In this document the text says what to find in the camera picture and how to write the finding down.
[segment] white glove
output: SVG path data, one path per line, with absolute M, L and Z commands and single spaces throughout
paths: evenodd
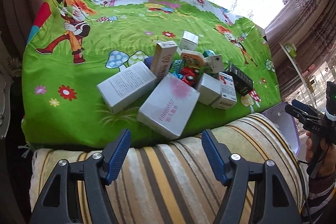
M 65 14 L 68 13 L 68 8 L 67 7 L 63 7 L 59 12 L 61 13 L 62 16 L 65 17 Z
M 71 25 L 68 22 L 64 22 L 64 28 L 65 28 L 65 30 L 70 31 L 70 32 L 74 32 L 74 31 L 77 30 L 74 25 Z

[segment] cartoon clown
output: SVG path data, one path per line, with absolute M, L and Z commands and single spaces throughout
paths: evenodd
M 72 17 L 68 15 L 67 5 L 72 6 Z M 37 48 L 36 51 L 40 54 L 52 54 L 54 48 L 63 40 L 69 40 L 73 63 L 75 65 L 85 63 L 83 58 L 82 47 L 83 38 L 87 37 L 90 32 L 90 25 L 85 22 L 89 15 L 95 14 L 95 10 L 89 8 L 83 0 L 64 0 L 64 7 L 60 10 L 61 17 L 65 20 L 65 32 L 60 37 L 53 40 L 46 48 Z
M 241 50 L 241 53 L 243 54 L 246 65 L 250 64 L 246 60 L 246 56 L 247 56 L 247 58 L 250 59 L 255 64 L 255 66 L 258 68 L 258 65 L 254 62 L 253 58 L 248 54 L 244 46 L 232 35 L 229 29 L 224 28 L 222 25 L 216 25 L 215 30 L 221 33 L 222 35 L 224 35 L 224 37 L 227 40 L 229 40 L 232 44 L 234 44 L 236 47 L 238 47 Z

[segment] striped sleeve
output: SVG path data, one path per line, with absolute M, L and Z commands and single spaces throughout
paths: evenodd
M 335 193 L 336 171 L 323 178 L 309 179 L 309 194 L 307 197 L 311 220 L 316 223 L 324 212 L 326 205 Z M 303 224 L 309 223 L 306 207 L 301 213 Z

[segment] green fabric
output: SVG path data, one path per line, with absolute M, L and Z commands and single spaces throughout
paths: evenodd
M 178 44 L 184 30 L 199 36 L 197 51 L 210 49 L 222 54 L 226 66 L 232 62 L 249 75 L 261 101 L 252 100 L 253 105 L 246 107 L 237 94 L 237 104 L 228 110 L 197 103 L 181 138 L 193 136 L 205 128 L 223 126 L 252 110 L 262 112 L 280 102 L 268 44 L 251 20 L 232 12 L 225 13 L 225 9 L 207 0 L 117 0 L 111 7 L 106 7 L 105 3 L 110 0 L 85 2 L 96 11 L 85 20 L 91 27 L 82 41 L 85 63 L 73 64 L 74 55 L 69 40 L 61 41 L 52 54 L 36 52 L 37 48 L 46 48 L 64 34 L 64 19 L 60 16 L 63 2 L 51 11 L 51 16 L 26 47 L 22 73 L 26 113 L 22 129 L 27 142 L 44 146 L 78 144 L 102 148 L 113 141 L 122 128 L 131 130 L 132 145 L 135 147 L 167 142 L 160 134 L 136 120 L 138 109 L 148 95 L 123 111 L 112 114 L 96 85 L 119 72 L 119 68 L 108 69 L 105 66 L 111 51 L 125 52 L 134 61 L 132 55 L 135 52 L 153 55 L 153 40 L 174 40 Z M 149 10 L 153 7 L 162 9 Z M 173 12 L 165 13 L 164 8 Z M 68 10 L 71 15 L 72 8 L 68 6 Z M 116 16 L 118 20 L 97 22 L 103 16 Z M 240 37 L 243 41 L 241 45 L 258 68 L 249 58 L 249 65 L 245 64 L 242 50 L 216 30 L 216 25 L 230 30 L 237 41 Z M 64 88 L 70 90 L 71 101 L 62 97 Z

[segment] striped cushion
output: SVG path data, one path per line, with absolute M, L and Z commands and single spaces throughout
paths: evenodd
M 276 127 L 260 114 L 251 114 L 213 129 L 216 138 L 231 152 L 246 160 L 264 162 L 273 159 L 286 179 L 298 208 L 303 205 L 303 191 L 296 156 Z M 31 181 L 31 206 L 58 160 L 85 160 L 95 153 L 40 149 L 34 157 Z M 84 223 L 91 223 L 83 182 L 79 184 Z M 226 188 L 212 173 L 204 154 L 200 135 L 169 145 L 160 144 L 128 151 L 118 179 L 107 187 L 108 195 L 120 224 L 212 223 Z M 254 183 L 246 194 L 241 223 L 248 223 L 253 201 Z

